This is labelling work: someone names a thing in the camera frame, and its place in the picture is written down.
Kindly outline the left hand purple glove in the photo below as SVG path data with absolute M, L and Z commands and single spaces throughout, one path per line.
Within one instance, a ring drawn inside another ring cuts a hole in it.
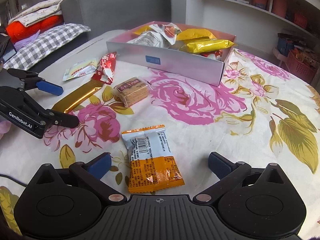
M 4 120 L 0 122 L 0 139 L 2 139 L 3 135 L 5 135 L 10 131 L 10 128 L 11 128 L 11 122 L 9 122 L 8 120 Z

